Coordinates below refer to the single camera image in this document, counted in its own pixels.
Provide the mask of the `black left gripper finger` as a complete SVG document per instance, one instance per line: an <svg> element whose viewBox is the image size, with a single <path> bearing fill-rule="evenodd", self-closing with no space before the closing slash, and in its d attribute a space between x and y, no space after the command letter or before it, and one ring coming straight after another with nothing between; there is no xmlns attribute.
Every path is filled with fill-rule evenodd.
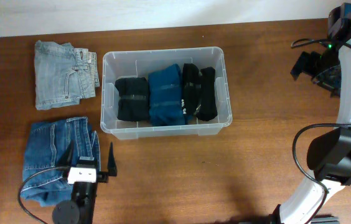
<svg viewBox="0 0 351 224"><path fill-rule="evenodd" d="M65 152L60 157L57 166L71 166L73 160L74 146L73 141L67 146Z"/></svg>
<svg viewBox="0 0 351 224"><path fill-rule="evenodd" d="M107 169L108 169L108 175L110 177L117 176L117 166L116 166L116 161L115 161L115 156L114 156L114 148L113 148L112 142L110 143L110 149L109 149L109 153L108 153Z"/></svg>

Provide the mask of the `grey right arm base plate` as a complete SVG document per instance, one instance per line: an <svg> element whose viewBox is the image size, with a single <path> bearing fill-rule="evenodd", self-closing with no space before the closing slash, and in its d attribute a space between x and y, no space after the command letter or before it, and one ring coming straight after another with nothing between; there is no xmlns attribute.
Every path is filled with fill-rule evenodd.
<svg viewBox="0 0 351 224"><path fill-rule="evenodd" d="M316 217L311 224L340 224L340 221L338 217Z"/></svg>

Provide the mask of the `teal blue garment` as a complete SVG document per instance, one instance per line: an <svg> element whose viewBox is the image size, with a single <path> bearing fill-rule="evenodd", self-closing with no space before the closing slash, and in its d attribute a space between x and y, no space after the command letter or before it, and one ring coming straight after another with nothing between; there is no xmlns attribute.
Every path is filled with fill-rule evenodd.
<svg viewBox="0 0 351 224"><path fill-rule="evenodd" d="M182 75L178 64L148 75L149 115L153 126L186 125L182 111Z"/></svg>

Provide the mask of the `dark blue folded jeans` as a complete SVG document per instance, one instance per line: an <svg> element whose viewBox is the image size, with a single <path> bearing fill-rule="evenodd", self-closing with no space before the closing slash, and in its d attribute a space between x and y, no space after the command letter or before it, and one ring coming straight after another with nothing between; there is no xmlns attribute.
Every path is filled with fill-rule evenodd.
<svg viewBox="0 0 351 224"><path fill-rule="evenodd" d="M75 166L80 157L95 157L100 163L98 133L92 130L87 117L74 117L54 122L38 122L31 126L24 153L22 179L44 171L27 181L21 190L24 200L33 200L50 207L69 200L73 187L63 177L57 163L70 142L74 143Z"/></svg>

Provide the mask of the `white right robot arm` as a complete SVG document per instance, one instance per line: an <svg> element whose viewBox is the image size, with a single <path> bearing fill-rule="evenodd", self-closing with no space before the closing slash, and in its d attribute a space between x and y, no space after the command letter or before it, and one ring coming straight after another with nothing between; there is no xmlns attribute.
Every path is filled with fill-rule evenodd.
<svg viewBox="0 0 351 224"><path fill-rule="evenodd" d="M351 185L351 3L330 12L327 37L319 44L324 52L303 52L291 75L298 78L305 73L313 84L338 96L337 121L327 124L329 132L311 142L301 184L269 215L268 223L337 223L336 217L319 217L318 212Z"/></svg>

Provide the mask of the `light blue jeans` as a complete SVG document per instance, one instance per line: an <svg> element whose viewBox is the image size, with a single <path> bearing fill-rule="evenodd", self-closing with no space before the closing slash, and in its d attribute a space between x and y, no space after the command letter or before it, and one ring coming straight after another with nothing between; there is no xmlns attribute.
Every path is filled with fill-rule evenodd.
<svg viewBox="0 0 351 224"><path fill-rule="evenodd" d="M96 96L100 86L97 55L70 43L35 43L35 107L49 110L78 105Z"/></svg>

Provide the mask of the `clear plastic storage bin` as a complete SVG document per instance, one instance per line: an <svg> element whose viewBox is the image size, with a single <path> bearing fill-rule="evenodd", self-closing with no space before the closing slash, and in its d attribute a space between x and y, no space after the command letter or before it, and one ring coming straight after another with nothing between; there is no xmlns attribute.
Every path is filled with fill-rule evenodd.
<svg viewBox="0 0 351 224"><path fill-rule="evenodd" d="M163 70L173 64L183 67L193 63L198 68L215 69L215 101L217 117L210 121L197 118L182 126L152 126L148 121L121 121L117 118L119 93L115 81L119 78L147 78L152 72ZM115 51L103 56L101 82L102 131L120 140L177 135L214 135L231 125L233 120L228 89L225 55L220 47L189 49Z"/></svg>

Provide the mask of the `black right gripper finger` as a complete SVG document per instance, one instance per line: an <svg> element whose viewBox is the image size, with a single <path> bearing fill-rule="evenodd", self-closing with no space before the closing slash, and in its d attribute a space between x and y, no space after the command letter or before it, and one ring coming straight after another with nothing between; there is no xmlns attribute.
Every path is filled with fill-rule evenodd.
<svg viewBox="0 0 351 224"><path fill-rule="evenodd" d="M310 53L310 73L311 76L314 77L319 73L320 69L320 62L321 62L321 54L315 51Z"/></svg>
<svg viewBox="0 0 351 224"><path fill-rule="evenodd" d="M305 73L306 75L311 75L311 55L308 52L302 52L298 60L291 69L291 76L294 80L297 80L300 74Z"/></svg>

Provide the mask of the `black garment with tape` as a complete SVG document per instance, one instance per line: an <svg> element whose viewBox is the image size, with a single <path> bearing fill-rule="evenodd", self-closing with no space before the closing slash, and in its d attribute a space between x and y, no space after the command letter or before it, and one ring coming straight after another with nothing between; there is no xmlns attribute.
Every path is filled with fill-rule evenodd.
<svg viewBox="0 0 351 224"><path fill-rule="evenodd" d="M215 101L215 69L199 69L193 63L185 63L182 71L182 112L189 120L195 116L201 121L217 117Z"/></svg>
<svg viewBox="0 0 351 224"><path fill-rule="evenodd" d="M115 81L115 87L119 93L119 120L149 120L149 84L144 77L120 78Z"/></svg>

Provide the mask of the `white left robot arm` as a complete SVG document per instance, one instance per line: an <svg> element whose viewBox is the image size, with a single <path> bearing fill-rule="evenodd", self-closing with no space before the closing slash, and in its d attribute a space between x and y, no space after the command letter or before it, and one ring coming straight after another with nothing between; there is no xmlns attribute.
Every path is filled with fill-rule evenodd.
<svg viewBox="0 0 351 224"><path fill-rule="evenodd" d="M118 174L113 145L108 153L107 170L98 168L96 159L79 158L76 165L72 165L74 143L67 148L65 180L73 187L71 198L56 204L52 212L55 224L89 224L93 222L95 201L99 183L107 183L110 177Z"/></svg>

